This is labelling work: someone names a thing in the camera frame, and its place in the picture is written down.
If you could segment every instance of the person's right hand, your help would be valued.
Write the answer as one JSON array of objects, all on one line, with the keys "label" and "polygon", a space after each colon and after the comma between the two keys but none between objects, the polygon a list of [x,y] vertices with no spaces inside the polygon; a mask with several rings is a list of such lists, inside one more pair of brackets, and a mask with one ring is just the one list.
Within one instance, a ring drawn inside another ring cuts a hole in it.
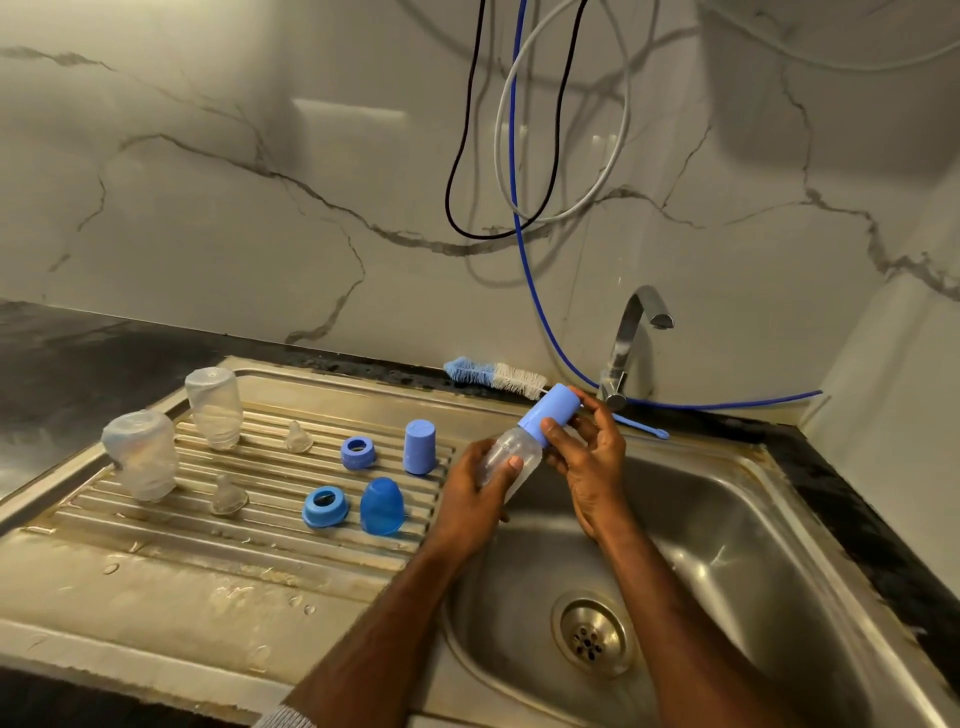
[{"label": "person's right hand", "polygon": [[576,387],[570,390],[593,413],[596,421],[582,415],[570,420],[587,444],[567,434],[549,417],[543,419],[540,429],[553,446],[547,451],[546,461],[566,477],[577,520],[587,535],[596,540],[598,520],[606,514],[629,512],[622,483],[627,445],[606,404]]}]

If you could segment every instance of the person's left hand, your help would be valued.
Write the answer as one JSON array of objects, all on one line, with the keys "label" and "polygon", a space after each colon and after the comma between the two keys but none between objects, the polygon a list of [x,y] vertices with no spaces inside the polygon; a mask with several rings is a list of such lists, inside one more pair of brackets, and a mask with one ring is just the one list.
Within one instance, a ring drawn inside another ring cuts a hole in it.
[{"label": "person's left hand", "polygon": [[477,490],[477,465],[491,447],[493,440],[470,444],[450,470],[440,512],[427,536],[427,545],[459,562],[465,562],[490,540],[507,489],[523,469],[522,458],[514,455],[500,466],[483,490]]}]

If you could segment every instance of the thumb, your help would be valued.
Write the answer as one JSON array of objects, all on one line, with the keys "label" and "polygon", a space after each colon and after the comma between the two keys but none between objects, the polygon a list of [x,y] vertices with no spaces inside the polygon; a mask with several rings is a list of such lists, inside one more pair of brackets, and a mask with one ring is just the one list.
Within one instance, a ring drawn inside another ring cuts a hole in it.
[{"label": "thumb", "polygon": [[510,486],[514,484],[521,470],[523,470],[523,458],[517,455],[508,458],[504,463],[500,463],[493,472],[490,482],[484,486],[480,497],[495,503],[497,510],[499,510],[500,506],[503,505],[503,499],[507,496],[507,491],[510,490]]},{"label": "thumb", "polygon": [[550,445],[557,449],[567,463],[572,463],[578,456],[587,452],[584,446],[560,427],[552,417],[543,418],[540,422],[540,430],[543,432],[543,436],[550,441]]}]

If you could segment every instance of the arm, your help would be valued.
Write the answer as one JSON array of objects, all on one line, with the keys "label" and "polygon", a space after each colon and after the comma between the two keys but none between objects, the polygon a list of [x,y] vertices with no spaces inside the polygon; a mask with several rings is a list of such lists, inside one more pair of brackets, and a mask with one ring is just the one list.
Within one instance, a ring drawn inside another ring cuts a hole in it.
[{"label": "arm", "polygon": [[477,491],[474,471],[493,440],[473,443],[450,471],[437,519],[410,563],[283,701],[322,728],[399,726],[457,572],[490,539],[514,457]]},{"label": "arm", "polygon": [[606,405],[576,390],[596,423],[571,421],[584,446],[550,419],[547,461],[566,476],[581,526],[610,562],[671,728],[796,728],[773,686],[727,639],[631,514],[622,486],[626,444]]}]

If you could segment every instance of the hand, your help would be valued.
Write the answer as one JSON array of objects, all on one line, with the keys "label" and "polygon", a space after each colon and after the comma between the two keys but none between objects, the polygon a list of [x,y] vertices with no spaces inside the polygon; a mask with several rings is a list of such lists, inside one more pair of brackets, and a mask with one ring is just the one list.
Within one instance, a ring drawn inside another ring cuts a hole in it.
[{"label": "hand", "polygon": [[570,389],[596,420],[594,423],[581,415],[570,420],[587,444],[582,445],[549,417],[543,419],[540,429],[553,446],[547,451],[546,461],[566,477],[577,520],[584,532],[596,540],[598,519],[607,514],[629,513],[622,483],[627,445],[606,404],[576,387]]},{"label": "hand", "polygon": [[493,440],[472,443],[450,470],[440,512],[427,538],[427,545],[461,562],[490,540],[507,489],[523,469],[523,459],[514,455],[497,469],[483,490],[478,490],[477,465],[492,447]]}]

